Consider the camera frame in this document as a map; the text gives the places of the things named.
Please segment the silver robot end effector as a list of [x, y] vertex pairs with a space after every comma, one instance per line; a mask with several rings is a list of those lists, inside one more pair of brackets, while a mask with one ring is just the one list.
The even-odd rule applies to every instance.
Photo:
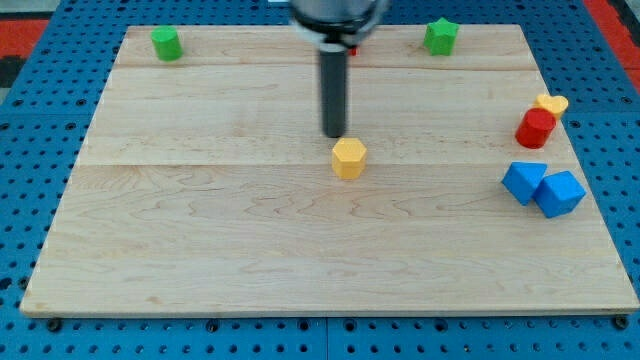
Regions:
[[354, 48], [382, 22], [389, 0], [290, 0], [291, 24], [317, 48]]

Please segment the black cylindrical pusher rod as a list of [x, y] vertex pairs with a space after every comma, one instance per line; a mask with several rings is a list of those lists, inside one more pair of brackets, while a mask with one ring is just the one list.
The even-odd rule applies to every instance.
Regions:
[[321, 128], [326, 137], [339, 138], [347, 125], [346, 50], [319, 52]]

